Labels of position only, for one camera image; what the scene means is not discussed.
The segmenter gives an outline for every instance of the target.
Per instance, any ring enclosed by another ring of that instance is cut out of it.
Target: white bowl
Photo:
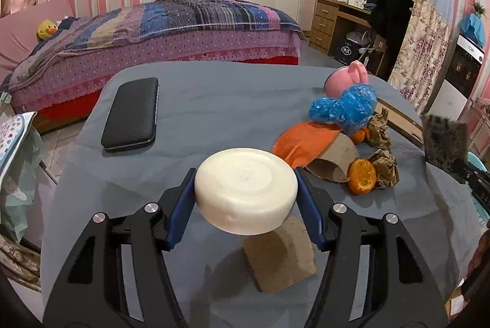
[[[253,148],[211,155],[199,167],[194,187],[204,218],[239,235],[275,230],[288,216],[298,192],[296,175],[286,162]]]

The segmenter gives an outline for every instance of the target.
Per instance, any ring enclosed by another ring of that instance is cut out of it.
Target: hanging black clothes
[[[386,56],[378,76],[388,80],[400,52],[414,0],[376,0],[369,24],[386,39]]]

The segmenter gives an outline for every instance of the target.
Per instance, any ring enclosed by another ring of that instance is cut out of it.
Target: black wallet
[[[101,144],[107,152],[146,147],[155,141],[158,79],[124,83],[112,103]]]

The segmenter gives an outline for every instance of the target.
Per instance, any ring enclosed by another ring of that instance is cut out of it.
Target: striped blanket
[[[237,0],[157,0],[105,15],[65,21],[15,69],[9,91],[36,81],[50,66],[73,55],[141,43],[191,31],[301,32],[282,11]]]

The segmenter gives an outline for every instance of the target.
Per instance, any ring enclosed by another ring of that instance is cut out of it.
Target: blue gripper pad
[[[181,196],[173,208],[172,214],[170,215],[170,223],[168,225],[167,239],[165,240],[168,249],[172,250],[175,245],[177,245],[184,236],[185,228],[192,213],[192,209],[195,204],[195,192],[194,192],[194,179],[195,171],[189,178],[186,177]]]
[[[311,242],[317,245],[321,251],[327,247],[327,240],[323,235],[323,219],[313,200],[308,187],[300,173],[300,168],[295,169],[295,175],[298,179],[298,195],[296,203],[300,209],[303,223],[310,237]]]

